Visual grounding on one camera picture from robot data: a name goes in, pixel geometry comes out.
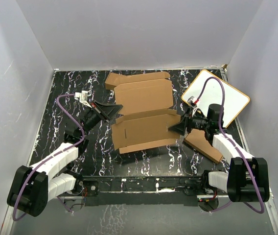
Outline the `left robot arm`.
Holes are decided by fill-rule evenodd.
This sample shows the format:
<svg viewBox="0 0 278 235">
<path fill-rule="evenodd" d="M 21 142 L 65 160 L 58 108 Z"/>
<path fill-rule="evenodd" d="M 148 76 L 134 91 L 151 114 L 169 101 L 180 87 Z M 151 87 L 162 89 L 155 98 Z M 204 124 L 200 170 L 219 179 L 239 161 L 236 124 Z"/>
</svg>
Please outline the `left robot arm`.
<svg viewBox="0 0 278 235">
<path fill-rule="evenodd" d="M 13 220 L 17 211 L 37 217 L 47 203 L 68 192 L 81 195 L 85 191 L 82 176 L 70 170 L 70 164 L 85 152 L 88 133 L 101 121 L 110 121 L 121 109 L 120 104 L 102 104 L 93 101 L 87 106 L 81 119 L 68 112 L 68 123 L 61 145 L 41 161 L 31 166 L 20 166 L 14 176 L 7 197 L 7 204 L 13 207 Z"/>
</svg>

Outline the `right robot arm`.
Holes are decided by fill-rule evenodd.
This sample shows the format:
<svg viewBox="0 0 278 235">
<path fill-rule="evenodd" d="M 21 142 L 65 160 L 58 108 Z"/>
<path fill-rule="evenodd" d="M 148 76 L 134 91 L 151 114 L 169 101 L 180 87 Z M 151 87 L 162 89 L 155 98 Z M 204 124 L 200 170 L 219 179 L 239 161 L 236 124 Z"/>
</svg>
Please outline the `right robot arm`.
<svg viewBox="0 0 278 235">
<path fill-rule="evenodd" d="M 220 189 L 227 193 L 232 202 L 267 202 L 270 197 L 267 162 L 264 158 L 256 158 L 246 152 L 232 135 L 227 134 L 223 128 L 223 114 L 224 107 L 219 104 L 210 104 L 206 116 L 193 115 L 188 109 L 181 121 L 168 129 L 181 136 L 193 130 L 203 131 L 206 141 L 229 163 L 228 173 L 204 173 L 200 183 L 204 193 L 212 194 Z"/>
</svg>

